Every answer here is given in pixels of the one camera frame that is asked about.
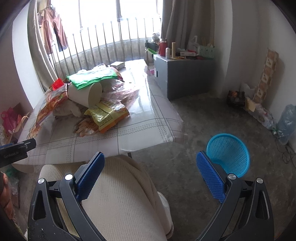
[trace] plaid tablecloth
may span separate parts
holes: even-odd
[[[164,142],[183,143],[183,121],[162,94],[145,61],[127,61],[126,67],[120,72],[125,82],[141,87],[137,99],[128,108],[129,117],[104,134],[80,137],[73,133],[77,117],[71,115],[55,119],[51,114],[43,122],[35,138],[36,148],[28,152],[28,158],[16,164],[43,165],[89,161],[97,151],[108,157]],[[40,104],[24,126],[19,142],[27,139],[30,128],[36,122],[39,108]]]

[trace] human hand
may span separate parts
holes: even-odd
[[[3,173],[3,191],[0,193],[0,205],[2,206],[4,212],[8,216],[9,219],[13,219],[14,217],[14,210],[13,210],[13,204],[11,200],[11,191],[8,186],[8,177],[5,173]]]

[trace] balcony railing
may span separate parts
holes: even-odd
[[[152,34],[160,28],[160,18],[124,19],[90,26],[68,36],[66,50],[59,52],[54,41],[49,59],[62,79],[101,63],[143,58],[149,64],[153,59],[145,52],[145,42],[150,42]]]

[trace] pink plastic bag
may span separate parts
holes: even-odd
[[[7,111],[3,111],[1,113],[1,117],[3,119],[2,125],[5,128],[6,134],[12,134],[13,130],[17,127],[18,124],[17,113],[10,107]]]

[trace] gray curtain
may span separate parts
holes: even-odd
[[[195,35],[198,43],[205,38],[207,44],[214,38],[213,0],[163,0],[161,38],[168,46],[176,42],[177,48],[187,48]]]
[[[46,91],[57,80],[57,75],[45,52],[38,24],[36,0],[32,0],[29,5],[28,40],[36,74],[44,91]]]

